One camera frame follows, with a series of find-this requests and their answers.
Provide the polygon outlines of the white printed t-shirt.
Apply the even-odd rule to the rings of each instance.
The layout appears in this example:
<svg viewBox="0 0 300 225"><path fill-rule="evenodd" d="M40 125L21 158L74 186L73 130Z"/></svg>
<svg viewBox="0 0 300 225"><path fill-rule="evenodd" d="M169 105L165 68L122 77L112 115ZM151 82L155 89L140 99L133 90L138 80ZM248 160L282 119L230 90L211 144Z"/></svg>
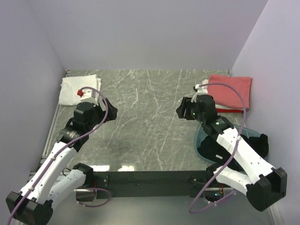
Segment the white printed t-shirt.
<svg viewBox="0 0 300 225"><path fill-rule="evenodd" d="M74 106L80 103L77 91L83 87L92 87L100 90L102 79L97 75L74 76L62 78L61 90L59 95L59 105Z"/></svg>

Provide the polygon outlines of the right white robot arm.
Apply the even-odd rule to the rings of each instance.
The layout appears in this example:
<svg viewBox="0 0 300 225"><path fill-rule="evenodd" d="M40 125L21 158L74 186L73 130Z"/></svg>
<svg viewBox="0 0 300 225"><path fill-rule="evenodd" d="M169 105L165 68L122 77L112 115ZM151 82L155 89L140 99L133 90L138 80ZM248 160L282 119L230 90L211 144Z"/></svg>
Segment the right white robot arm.
<svg viewBox="0 0 300 225"><path fill-rule="evenodd" d="M198 121L204 132L231 155L222 166L213 165L193 204L208 186L216 187L220 183L243 193L258 211L264 211L286 196L286 171L265 161L240 136L241 130L218 115L212 96L197 96L195 102L184 97L176 113L180 119Z"/></svg>

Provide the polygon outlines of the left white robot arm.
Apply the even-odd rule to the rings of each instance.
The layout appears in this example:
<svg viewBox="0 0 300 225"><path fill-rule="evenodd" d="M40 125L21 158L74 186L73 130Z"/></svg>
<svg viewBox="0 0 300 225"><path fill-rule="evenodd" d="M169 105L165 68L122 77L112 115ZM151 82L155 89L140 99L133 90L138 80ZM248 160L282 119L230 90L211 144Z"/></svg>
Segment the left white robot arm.
<svg viewBox="0 0 300 225"><path fill-rule="evenodd" d="M8 224L12 219L28 225L46 225L54 209L73 190L84 188L93 194L96 187L93 168L77 164L61 181L57 181L67 163L88 141L89 135L103 123L115 120L117 108L107 98L103 99L106 110L99 104L81 102L74 115L60 131L57 141L45 162L19 192L10 192L6 203L10 211Z"/></svg>

